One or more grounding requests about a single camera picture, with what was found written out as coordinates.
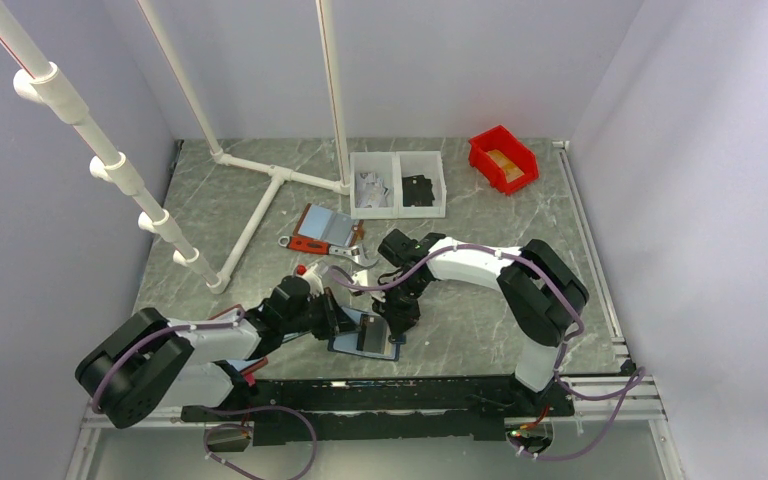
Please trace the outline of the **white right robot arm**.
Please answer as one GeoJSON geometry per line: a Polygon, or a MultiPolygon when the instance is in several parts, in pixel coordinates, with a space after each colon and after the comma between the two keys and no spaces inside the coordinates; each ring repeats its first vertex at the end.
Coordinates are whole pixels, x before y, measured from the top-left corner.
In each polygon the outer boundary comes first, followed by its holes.
{"type": "Polygon", "coordinates": [[[550,399],[549,386],[572,325],[590,300],[583,282],[546,242],[533,239],[520,247],[488,247],[460,242],[442,233],[411,239],[392,230],[378,252],[396,268],[394,285],[373,301],[373,311],[399,336],[420,318],[419,299],[435,281],[457,281],[501,293],[525,347],[511,388],[517,411],[534,415],[550,399]]]}

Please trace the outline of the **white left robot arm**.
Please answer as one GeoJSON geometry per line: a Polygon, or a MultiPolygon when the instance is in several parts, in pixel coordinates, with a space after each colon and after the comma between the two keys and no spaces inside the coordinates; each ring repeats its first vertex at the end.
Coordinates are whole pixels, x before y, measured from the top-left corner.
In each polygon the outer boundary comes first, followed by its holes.
{"type": "Polygon", "coordinates": [[[330,289],[314,292],[305,279],[286,276],[257,306],[235,306],[210,320],[143,308],[78,363],[75,379],[93,412],[118,429],[166,407],[203,406],[232,420],[248,402],[233,362],[258,362],[290,337],[331,341],[359,328],[330,289]]]}

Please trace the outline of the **grey card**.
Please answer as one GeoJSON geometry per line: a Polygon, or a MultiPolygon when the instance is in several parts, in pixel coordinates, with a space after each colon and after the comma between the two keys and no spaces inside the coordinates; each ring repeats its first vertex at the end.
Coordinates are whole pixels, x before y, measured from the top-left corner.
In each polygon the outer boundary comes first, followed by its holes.
{"type": "Polygon", "coordinates": [[[357,349],[363,353],[383,355],[389,344],[388,324],[377,316],[362,314],[357,349]]]}

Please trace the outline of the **navy blue card holder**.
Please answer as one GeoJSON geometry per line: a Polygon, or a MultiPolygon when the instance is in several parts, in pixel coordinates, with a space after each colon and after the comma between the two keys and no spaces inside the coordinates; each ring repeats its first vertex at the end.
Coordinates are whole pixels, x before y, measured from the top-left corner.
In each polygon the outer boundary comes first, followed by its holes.
{"type": "Polygon", "coordinates": [[[343,311],[354,322],[356,329],[330,339],[327,344],[329,352],[381,361],[395,362],[399,359],[401,346],[407,342],[405,334],[392,339],[386,320],[373,312],[350,307],[343,307],[343,311]]]}

